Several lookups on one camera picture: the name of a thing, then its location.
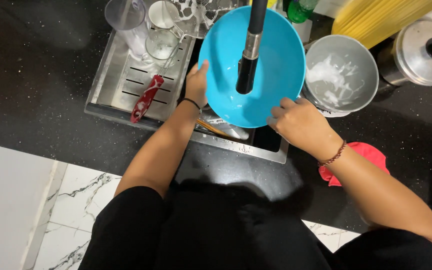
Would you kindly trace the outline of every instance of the stainless steel sink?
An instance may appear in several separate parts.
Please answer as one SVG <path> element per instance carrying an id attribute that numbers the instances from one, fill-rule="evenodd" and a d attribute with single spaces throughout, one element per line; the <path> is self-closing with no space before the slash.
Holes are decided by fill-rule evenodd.
<path id="1" fill-rule="evenodd" d="M 158 73 L 159 67 L 154 64 L 144 64 L 129 55 L 128 46 L 113 31 L 96 72 L 84 112 L 131 126 L 157 130 L 169 118 L 181 101 L 181 97 L 184 96 L 183 89 L 188 67 L 197 62 L 201 42 L 202 40 L 195 40 L 192 37 L 183 40 L 174 59 L 175 64 L 166 72 L 165 82 L 156 93 L 153 103 L 145 116 L 138 123 L 133 124 L 130 122 L 131 111 L 153 75 Z M 209 107 L 205 108 L 201 118 L 230 135 L 237 137 L 238 133 L 244 133 L 247 136 L 230 140 L 218 137 L 196 125 L 191 140 L 278 163 L 286 162 L 289 144 L 270 127 L 238 128 L 238 131 Z"/>

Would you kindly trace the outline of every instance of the bracelet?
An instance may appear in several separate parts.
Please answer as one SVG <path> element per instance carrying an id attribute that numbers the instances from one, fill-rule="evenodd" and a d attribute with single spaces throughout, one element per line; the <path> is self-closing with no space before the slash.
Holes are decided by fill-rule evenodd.
<path id="1" fill-rule="evenodd" d="M 192 104 L 194 104 L 194 105 L 196 106 L 196 108 L 198 108 L 198 110 L 199 110 L 199 114 L 203 113 L 203 111 L 202 111 L 201 108 L 199 107 L 198 103 L 196 103 L 194 100 L 185 97 L 185 98 L 183 98 L 183 101 L 189 101 L 189 102 L 191 102 Z"/>
<path id="2" fill-rule="evenodd" d="M 330 160 L 328 160 L 328 161 L 326 161 L 326 162 L 324 162 L 324 163 L 318 162 L 318 166 L 319 166 L 319 167 L 321 167 L 321 166 L 327 166 L 327 165 L 333 163 L 336 159 L 338 159 L 338 158 L 341 156 L 341 154 L 343 153 L 344 148 L 345 148 L 347 145 L 348 145 L 348 144 L 346 143 L 346 141 L 343 141 L 343 145 L 341 145 L 341 147 L 340 147 L 339 150 L 337 151 L 337 154 L 336 154 L 335 156 L 333 156 L 332 159 L 330 159 Z"/>

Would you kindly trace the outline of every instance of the green bottle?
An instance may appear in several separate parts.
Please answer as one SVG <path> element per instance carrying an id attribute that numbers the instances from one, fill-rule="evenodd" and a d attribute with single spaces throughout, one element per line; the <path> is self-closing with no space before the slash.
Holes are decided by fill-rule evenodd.
<path id="1" fill-rule="evenodd" d="M 300 24 L 306 21 L 319 0 L 291 0 L 287 8 L 287 18 L 296 23 Z"/>

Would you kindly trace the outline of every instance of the person's left hand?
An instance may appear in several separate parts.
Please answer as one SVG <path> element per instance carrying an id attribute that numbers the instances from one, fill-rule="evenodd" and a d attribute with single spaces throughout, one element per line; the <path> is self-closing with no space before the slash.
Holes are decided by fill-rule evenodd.
<path id="1" fill-rule="evenodd" d="M 199 70 L 198 63 L 196 63 L 186 76 L 186 95 L 184 97 L 196 102 L 200 108 L 208 104 L 206 98 L 206 73 L 208 68 L 209 62 L 205 59 Z"/>

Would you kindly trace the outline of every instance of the hand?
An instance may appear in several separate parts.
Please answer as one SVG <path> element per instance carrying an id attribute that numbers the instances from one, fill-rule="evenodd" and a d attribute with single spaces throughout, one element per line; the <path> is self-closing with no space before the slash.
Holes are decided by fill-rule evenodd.
<path id="1" fill-rule="evenodd" d="M 329 126 L 326 118 L 307 99 L 284 97 L 281 107 L 273 107 L 267 124 L 290 144 L 306 151 L 320 162 L 333 158 L 343 139 Z"/>
<path id="2" fill-rule="evenodd" d="M 208 68 L 209 62 L 208 60 L 204 60 L 201 69 L 198 70 L 198 63 L 196 63 L 186 76 L 186 95 L 184 97 L 196 102 L 200 108 L 208 104 L 208 99 L 206 98 L 206 73 L 208 72 Z"/>

